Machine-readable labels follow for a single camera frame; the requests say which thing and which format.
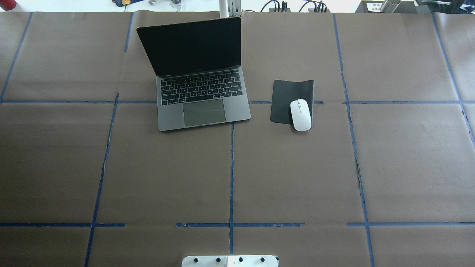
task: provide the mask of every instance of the silver laptop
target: silver laptop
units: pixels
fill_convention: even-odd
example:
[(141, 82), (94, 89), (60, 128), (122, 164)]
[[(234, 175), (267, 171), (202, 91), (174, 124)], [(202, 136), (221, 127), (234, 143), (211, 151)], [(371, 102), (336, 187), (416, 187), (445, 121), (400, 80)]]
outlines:
[(241, 67), (241, 18), (137, 28), (157, 76), (158, 129), (251, 118)]

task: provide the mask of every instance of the laptop screen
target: laptop screen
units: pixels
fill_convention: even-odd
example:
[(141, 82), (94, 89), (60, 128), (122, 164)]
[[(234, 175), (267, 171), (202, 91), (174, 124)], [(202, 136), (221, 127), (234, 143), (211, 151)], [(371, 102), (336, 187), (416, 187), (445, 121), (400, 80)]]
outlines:
[(137, 28), (157, 76), (241, 65), (241, 18)]

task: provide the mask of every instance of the white mouse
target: white mouse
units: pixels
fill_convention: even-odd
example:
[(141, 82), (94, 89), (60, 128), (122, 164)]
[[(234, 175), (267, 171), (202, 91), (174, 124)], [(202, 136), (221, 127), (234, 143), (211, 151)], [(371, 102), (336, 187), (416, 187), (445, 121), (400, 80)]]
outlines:
[(290, 112), (294, 127), (299, 132), (308, 131), (312, 127), (312, 118), (308, 109), (307, 101), (297, 99), (290, 103)]

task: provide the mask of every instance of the black mouse pad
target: black mouse pad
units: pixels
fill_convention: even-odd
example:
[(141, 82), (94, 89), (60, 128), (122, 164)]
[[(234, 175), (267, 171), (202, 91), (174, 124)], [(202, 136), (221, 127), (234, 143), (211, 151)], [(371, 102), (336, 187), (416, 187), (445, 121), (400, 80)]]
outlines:
[(307, 101), (310, 117), (314, 110), (314, 80), (304, 82), (274, 81), (270, 121), (280, 124), (293, 124), (290, 103), (297, 99)]

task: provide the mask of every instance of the label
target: label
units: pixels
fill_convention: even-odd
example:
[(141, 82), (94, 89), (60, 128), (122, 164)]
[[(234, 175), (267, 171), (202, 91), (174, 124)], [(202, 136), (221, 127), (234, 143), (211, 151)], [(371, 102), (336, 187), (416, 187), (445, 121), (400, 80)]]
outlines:
[(369, 12), (382, 13), (382, 11), (381, 11), (381, 3), (366, 3), (366, 7), (368, 7), (368, 11), (369, 11)]

